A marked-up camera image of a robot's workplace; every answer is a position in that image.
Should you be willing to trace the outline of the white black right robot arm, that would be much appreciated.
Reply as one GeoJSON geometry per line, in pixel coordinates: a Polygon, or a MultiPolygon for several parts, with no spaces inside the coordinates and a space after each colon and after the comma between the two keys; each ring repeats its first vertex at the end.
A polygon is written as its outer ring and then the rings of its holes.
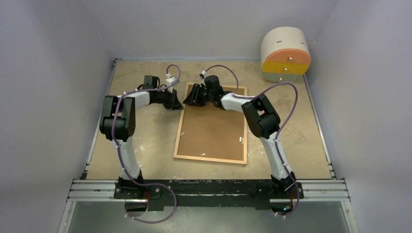
{"type": "Polygon", "coordinates": [[[257,96],[237,95],[223,90],[219,78],[207,76],[201,84],[194,84],[183,103],[203,107],[211,102],[216,108],[243,113],[251,133],[257,137],[266,152],[271,168],[273,192],[283,198],[298,187],[294,173],[281,145],[280,132],[284,125],[277,111],[264,93],[257,96]]]}

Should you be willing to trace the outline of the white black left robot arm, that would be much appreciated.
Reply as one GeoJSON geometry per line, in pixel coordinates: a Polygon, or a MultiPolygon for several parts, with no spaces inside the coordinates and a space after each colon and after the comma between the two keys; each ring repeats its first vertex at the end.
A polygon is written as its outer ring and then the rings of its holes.
{"type": "Polygon", "coordinates": [[[107,95],[103,99],[99,130],[116,150],[121,172],[119,189],[134,199],[143,196],[145,183],[133,148],[133,135],[136,129],[136,109],[150,104],[161,104],[167,110],[182,110],[174,86],[179,78],[167,74],[165,84],[160,84],[156,76],[144,77],[138,88],[122,95],[107,95]]]}

